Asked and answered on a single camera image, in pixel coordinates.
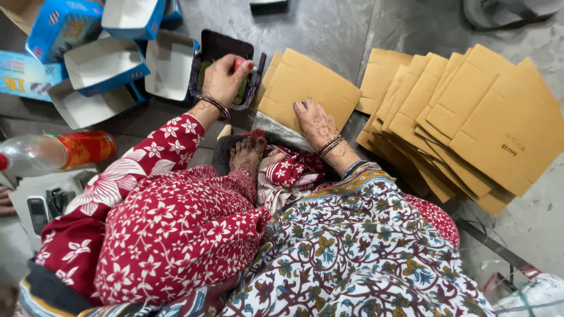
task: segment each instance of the black object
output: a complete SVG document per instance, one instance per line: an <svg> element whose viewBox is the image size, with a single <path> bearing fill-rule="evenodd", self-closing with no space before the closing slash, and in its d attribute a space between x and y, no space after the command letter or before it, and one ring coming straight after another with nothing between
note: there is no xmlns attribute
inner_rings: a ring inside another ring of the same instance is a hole
<svg viewBox="0 0 564 317"><path fill-rule="evenodd" d="M46 190L45 194L51 218L62 216L63 211L68 206L69 202L71 202L71 200L73 200L76 196L73 191L62 191L60 187L53 190Z"/></svg>
<svg viewBox="0 0 564 317"><path fill-rule="evenodd" d="M227 54L235 54L245 59L253 59L253 45L238 39L214 32L212 30L202 31L201 50L196 53L192 61L192 71L190 74L190 84L188 91L193 98L198 97L201 93L197 90L198 77L203 61L214 62ZM243 95L243 102L239 105L232 105L231 110L245 110L249 108L253 101L254 95L261 85L262 73L266 64L266 54L261 54L258 70L248 78L248 84Z"/></svg>
<svg viewBox="0 0 564 317"><path fill-rule="evenodd" d="M278 14L288 12L290 0L249 0L254 15Z"/></svg>
<svg viewBox="0 0 564 317"><path fill-rule="evenodd" d="M49 208L47 207L47 201L44 197L31 196L28 197L27 203L29 216L32 219L33 232L35 232L36 235L40 235L43 228L45 228L52 219Z"/></svg>

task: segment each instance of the white paper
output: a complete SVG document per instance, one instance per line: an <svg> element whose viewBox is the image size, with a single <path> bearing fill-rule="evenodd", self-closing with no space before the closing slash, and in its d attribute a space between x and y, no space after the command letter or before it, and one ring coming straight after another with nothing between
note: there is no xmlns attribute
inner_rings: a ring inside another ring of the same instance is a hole
<svg viewBox="0 0 564 317"><path fill-rule="evenodd" d="M188 94L193 40L181 38L170 32L159 31L155 41L147 46L147 66L151 74L145 77L148 93L163 98L182 101Z"/></svg>
<svg viewBox="0 0 564 317"><path fill-rule="evenodd" d="M69 80L51 88L49 97L72 129L100 123L133 105L125 86L88 98L74 90Z"/></svg>
<svg viewBox="0 0 564 317"><path fill-rule="evenodd" d="M143 63L132 39L107 37L64 54L65 66L74 89L106 81Z"/></svg>
<svg viewBox="0 0 564 317"><path fill-rule="evenodd" d="M158 0L106 0L103 28L140 29L147 26Z"/></svg>

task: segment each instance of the plastic bottle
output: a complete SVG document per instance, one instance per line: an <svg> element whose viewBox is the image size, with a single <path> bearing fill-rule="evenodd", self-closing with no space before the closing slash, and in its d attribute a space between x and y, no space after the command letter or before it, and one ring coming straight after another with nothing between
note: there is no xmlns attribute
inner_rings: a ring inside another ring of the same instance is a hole
<svg viewBox="0 0 564 317"><path fill-rule="evenodd" d="M0 170L19 177L42 176L103 161L115 150L114 139L103 131L22 135L0 144Z"/></svg>

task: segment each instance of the cloth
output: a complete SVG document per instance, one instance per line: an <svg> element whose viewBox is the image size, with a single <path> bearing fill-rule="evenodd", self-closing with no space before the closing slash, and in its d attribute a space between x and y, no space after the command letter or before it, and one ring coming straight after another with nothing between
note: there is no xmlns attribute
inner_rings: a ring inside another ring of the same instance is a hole
<svg viewBox="0 0 564 317"><path fill-rule="evenodd" d="M419 211L423 218L427 219L427 221L429 221L429 223L439 231L440 236L443 239L452 243L457 250L460 250L458 229L456 228L456 224L452 220L451 216L432 202L428 202L409 194L406 194L406 199L413 208Z"/></svg>
<svg viewBox="0 0 564 317"><path fill-rule="evenodd" d="M267 152L275 149L285 154L286 159L258 172L257 190L257 205L264 205L272 214L288 203L307 197L313 192L314 183L325 176L323 163L316 154L267 146Z"/></svg>
<svg viewBox="0 0 564 317"><path fill-rule="evenodd" d="M270 213L248 171L184 170L203 135L190 115L151 133L47 225L36 263L94 305L164 304L245 269Z"/></svg>
<svg viewBox="0 0 564 317"><path fill-rule="evenodd" d="M212 285L135 316L494 316L454 245L408 200L377 164L355 164L273 215L225 305L211 305ZM81 316L134 312L122 309Z"/></svg>

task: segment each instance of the red bottle cap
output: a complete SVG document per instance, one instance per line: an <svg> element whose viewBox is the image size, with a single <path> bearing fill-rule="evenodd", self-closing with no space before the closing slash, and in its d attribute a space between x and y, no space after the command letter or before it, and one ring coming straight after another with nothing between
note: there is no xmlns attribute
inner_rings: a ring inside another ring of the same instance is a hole
<svg viewBox="0 0 564 317"><path fill-rule="evenodd" d="M6 155L0 153L0 170L5 170L8 168L8 158Z"/></svg>

